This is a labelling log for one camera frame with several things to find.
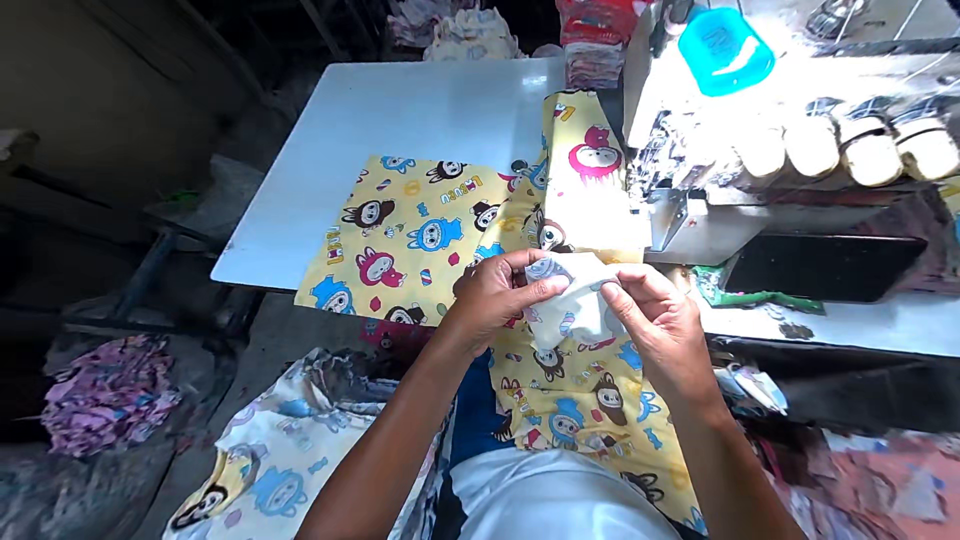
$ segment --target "person's left hand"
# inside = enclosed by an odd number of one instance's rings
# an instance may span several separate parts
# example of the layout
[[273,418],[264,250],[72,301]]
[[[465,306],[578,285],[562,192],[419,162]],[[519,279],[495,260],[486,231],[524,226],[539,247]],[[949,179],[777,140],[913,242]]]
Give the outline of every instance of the person's left hand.
[[456,302],[437,328],[437,336],[467,347],[480,356],[493,342],[493,333],[525,307],[549,300],[570,285],[567,276],[527,284],[523,267],[546,255],[543,250],[519,250],[485,258],[464,270],[453,284]]

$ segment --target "hand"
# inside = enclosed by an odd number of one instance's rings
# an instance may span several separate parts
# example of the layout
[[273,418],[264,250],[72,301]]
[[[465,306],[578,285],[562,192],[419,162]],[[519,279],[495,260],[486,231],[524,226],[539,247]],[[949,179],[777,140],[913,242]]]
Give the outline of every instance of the hand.
[[453,284],[457,301],[444,316],[437,335],[462,344],[473,356],[482,355],[498,328],[525,307],[549,300],[570,285],[566,276],[527,284],[523,267],[545,255],[542,250],[520,250],[485,258],[467,268]]
[[720,393],[696,303],[649,264],[616,268],[622,286],[604,283],[600,294],[634,340],[644,375],[671,407],[715,405]]

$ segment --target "forearm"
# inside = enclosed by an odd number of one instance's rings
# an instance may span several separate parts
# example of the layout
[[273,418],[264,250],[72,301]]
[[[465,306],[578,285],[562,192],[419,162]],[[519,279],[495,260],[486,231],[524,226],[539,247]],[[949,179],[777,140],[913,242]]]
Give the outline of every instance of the forearm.
[[426,345],[310,506],[299,540],[387,535],[469,367],[458,349],[442,339]]
[[670,411],[711,539],[805,539],[719,390]]

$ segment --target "blue plastic container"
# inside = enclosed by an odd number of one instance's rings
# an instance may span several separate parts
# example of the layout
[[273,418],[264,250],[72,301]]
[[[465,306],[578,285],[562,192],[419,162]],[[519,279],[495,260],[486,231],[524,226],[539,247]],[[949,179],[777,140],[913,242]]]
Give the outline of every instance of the blue plastic container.
[[734,8],[696,8],[680,35],[680,53],[706,96],[753,86],[774,68],[773,51]]

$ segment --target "green fabric scrap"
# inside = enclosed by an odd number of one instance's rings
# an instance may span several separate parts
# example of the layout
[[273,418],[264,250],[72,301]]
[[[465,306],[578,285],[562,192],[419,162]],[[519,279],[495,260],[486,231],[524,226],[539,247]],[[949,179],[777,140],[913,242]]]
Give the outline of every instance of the green fabric scrap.
[[777,291],[727,292],[721,289],[718,284],[723,276],[723,271],[723,266],[693,267],[693,272],[696,274],[697,289],[700,290],[700,294],[711,307],[750,307],[769,302],[804,313],[827,314],[824,311],[824,303],[819,300],[797,298]]

